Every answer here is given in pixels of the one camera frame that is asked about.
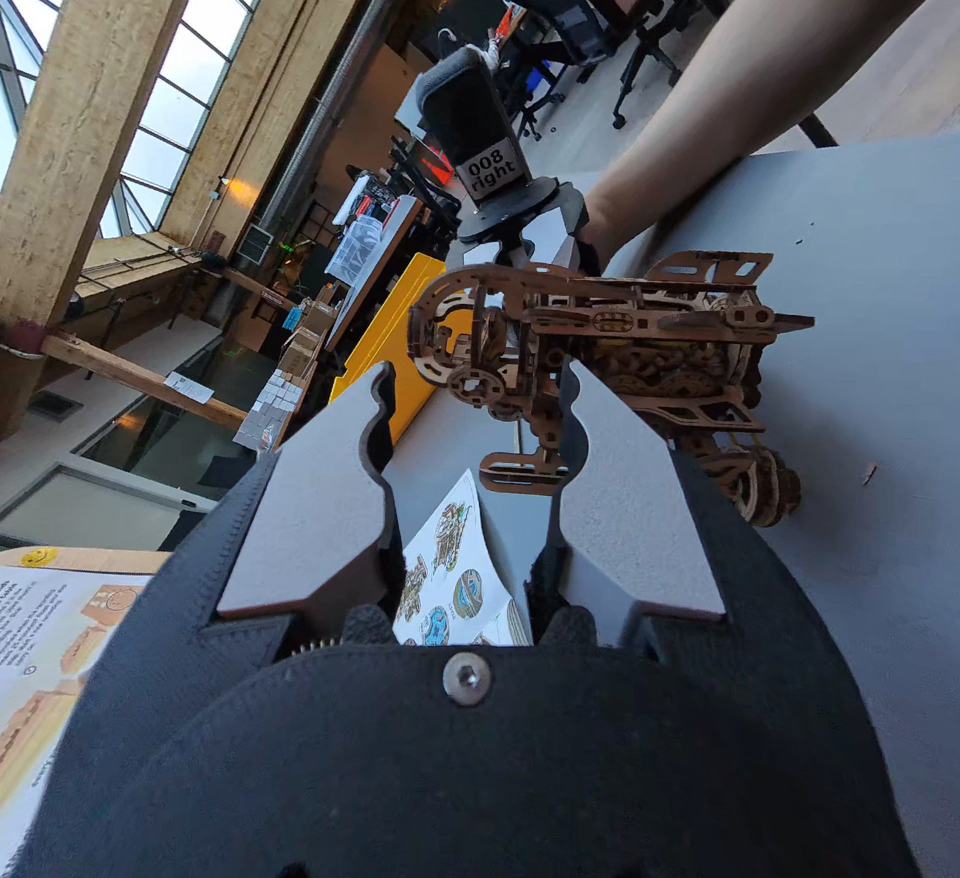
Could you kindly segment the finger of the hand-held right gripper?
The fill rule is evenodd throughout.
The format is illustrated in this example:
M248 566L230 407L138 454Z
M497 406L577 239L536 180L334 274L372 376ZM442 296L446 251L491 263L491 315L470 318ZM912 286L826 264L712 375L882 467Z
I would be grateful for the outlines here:
M447 268L459 270L463 267L473 268L486 264L500 264L511 268L514 266L512 257L517 250L517 248L503 250L502 243L499 241L470 246L456 239L449 247Z
M523 248L528 259L536 265L556 265L577 269L580 253L575 238L569 234L564 213L552 208L540 213L523 228Z

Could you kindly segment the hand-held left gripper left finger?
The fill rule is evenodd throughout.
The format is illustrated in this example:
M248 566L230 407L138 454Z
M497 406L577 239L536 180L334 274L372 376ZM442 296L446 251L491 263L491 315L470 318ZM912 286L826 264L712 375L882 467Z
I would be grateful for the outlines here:
M329 638L353 608L396 614L405 566L383 476L395 375L375 363L277 453L217 606L223 619L293 613Z

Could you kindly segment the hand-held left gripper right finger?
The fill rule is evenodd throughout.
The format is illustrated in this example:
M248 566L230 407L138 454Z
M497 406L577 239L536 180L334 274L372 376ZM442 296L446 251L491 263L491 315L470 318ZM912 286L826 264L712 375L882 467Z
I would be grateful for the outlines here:
M726 608L671 449L581 361L560 376L559 457L544 548L525 584L534 643L561 608L624 646L646 616L717 624Z

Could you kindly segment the brown wooden mechanical model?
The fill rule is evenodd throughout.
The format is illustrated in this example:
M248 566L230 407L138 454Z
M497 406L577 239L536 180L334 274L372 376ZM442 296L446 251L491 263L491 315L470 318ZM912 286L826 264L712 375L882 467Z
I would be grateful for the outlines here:
M580 361L706 475L756 527L795 512L801 482L760 443L763 349L813 317L764 304L767 252L692 250L642 279L587 277L558 265L464 266L432 281L409 309L407 353L429 384L499 421L523 419L532 454L489 454L482 485L551 495L561 457L560 378Z

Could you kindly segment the person's right forearm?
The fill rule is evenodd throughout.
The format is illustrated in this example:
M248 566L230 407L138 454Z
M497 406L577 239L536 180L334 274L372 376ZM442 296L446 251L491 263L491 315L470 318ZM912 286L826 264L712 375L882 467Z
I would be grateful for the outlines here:
M733 0L585 198L585 260L615 254L813 113L926 0Z

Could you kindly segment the brown top work table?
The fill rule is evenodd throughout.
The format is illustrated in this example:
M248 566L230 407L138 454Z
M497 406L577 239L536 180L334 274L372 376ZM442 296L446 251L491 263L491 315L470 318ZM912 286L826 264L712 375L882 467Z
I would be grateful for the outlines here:
M373 293L381 274L394 253L401 247L404 236L421 215L424 203L411 195L398 198L381 231L381 241L367 257L359 275L343 300L338 316L321 344L324 352L331 352L340 343L350 324L358 317L363 305Z

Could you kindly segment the stack of small white boxes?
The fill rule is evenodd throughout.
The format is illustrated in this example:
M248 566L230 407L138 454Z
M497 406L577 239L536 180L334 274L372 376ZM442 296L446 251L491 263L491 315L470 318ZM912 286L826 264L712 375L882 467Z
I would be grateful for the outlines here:
M276 451L305 389L305 378L276 368L232 441L258 455Z

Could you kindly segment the clear plastic storage bin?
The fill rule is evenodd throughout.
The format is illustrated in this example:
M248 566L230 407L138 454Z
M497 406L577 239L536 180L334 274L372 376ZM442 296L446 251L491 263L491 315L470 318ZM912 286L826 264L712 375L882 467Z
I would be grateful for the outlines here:
M353 286L380 245L382 223L370 215L359 215L343 231L340 243L326 265L325 273Z

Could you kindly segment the illustrated instruction booklet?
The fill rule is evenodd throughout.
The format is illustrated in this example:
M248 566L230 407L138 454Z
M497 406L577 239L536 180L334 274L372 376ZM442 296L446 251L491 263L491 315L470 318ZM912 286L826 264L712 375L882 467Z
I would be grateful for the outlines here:
M21 547L2 566L2 875L38 810L90 671L173 546L158 552ZM403 549L393 631L405 645L529 646L487 549L465 472Z

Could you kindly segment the yellow plastic bin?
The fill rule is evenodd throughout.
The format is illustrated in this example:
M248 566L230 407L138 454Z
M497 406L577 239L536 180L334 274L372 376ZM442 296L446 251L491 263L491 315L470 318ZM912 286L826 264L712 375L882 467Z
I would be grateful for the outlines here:
M371 324L345 361L345 372L335 378L330 402L345 392L371 366L389 361L395 371L394 414L390 418L393 444L415 419L436 387L418 373L407 354L409 308L421 292L437 276L445 272L443 262L422 253L414 255L386 302L377 311Z

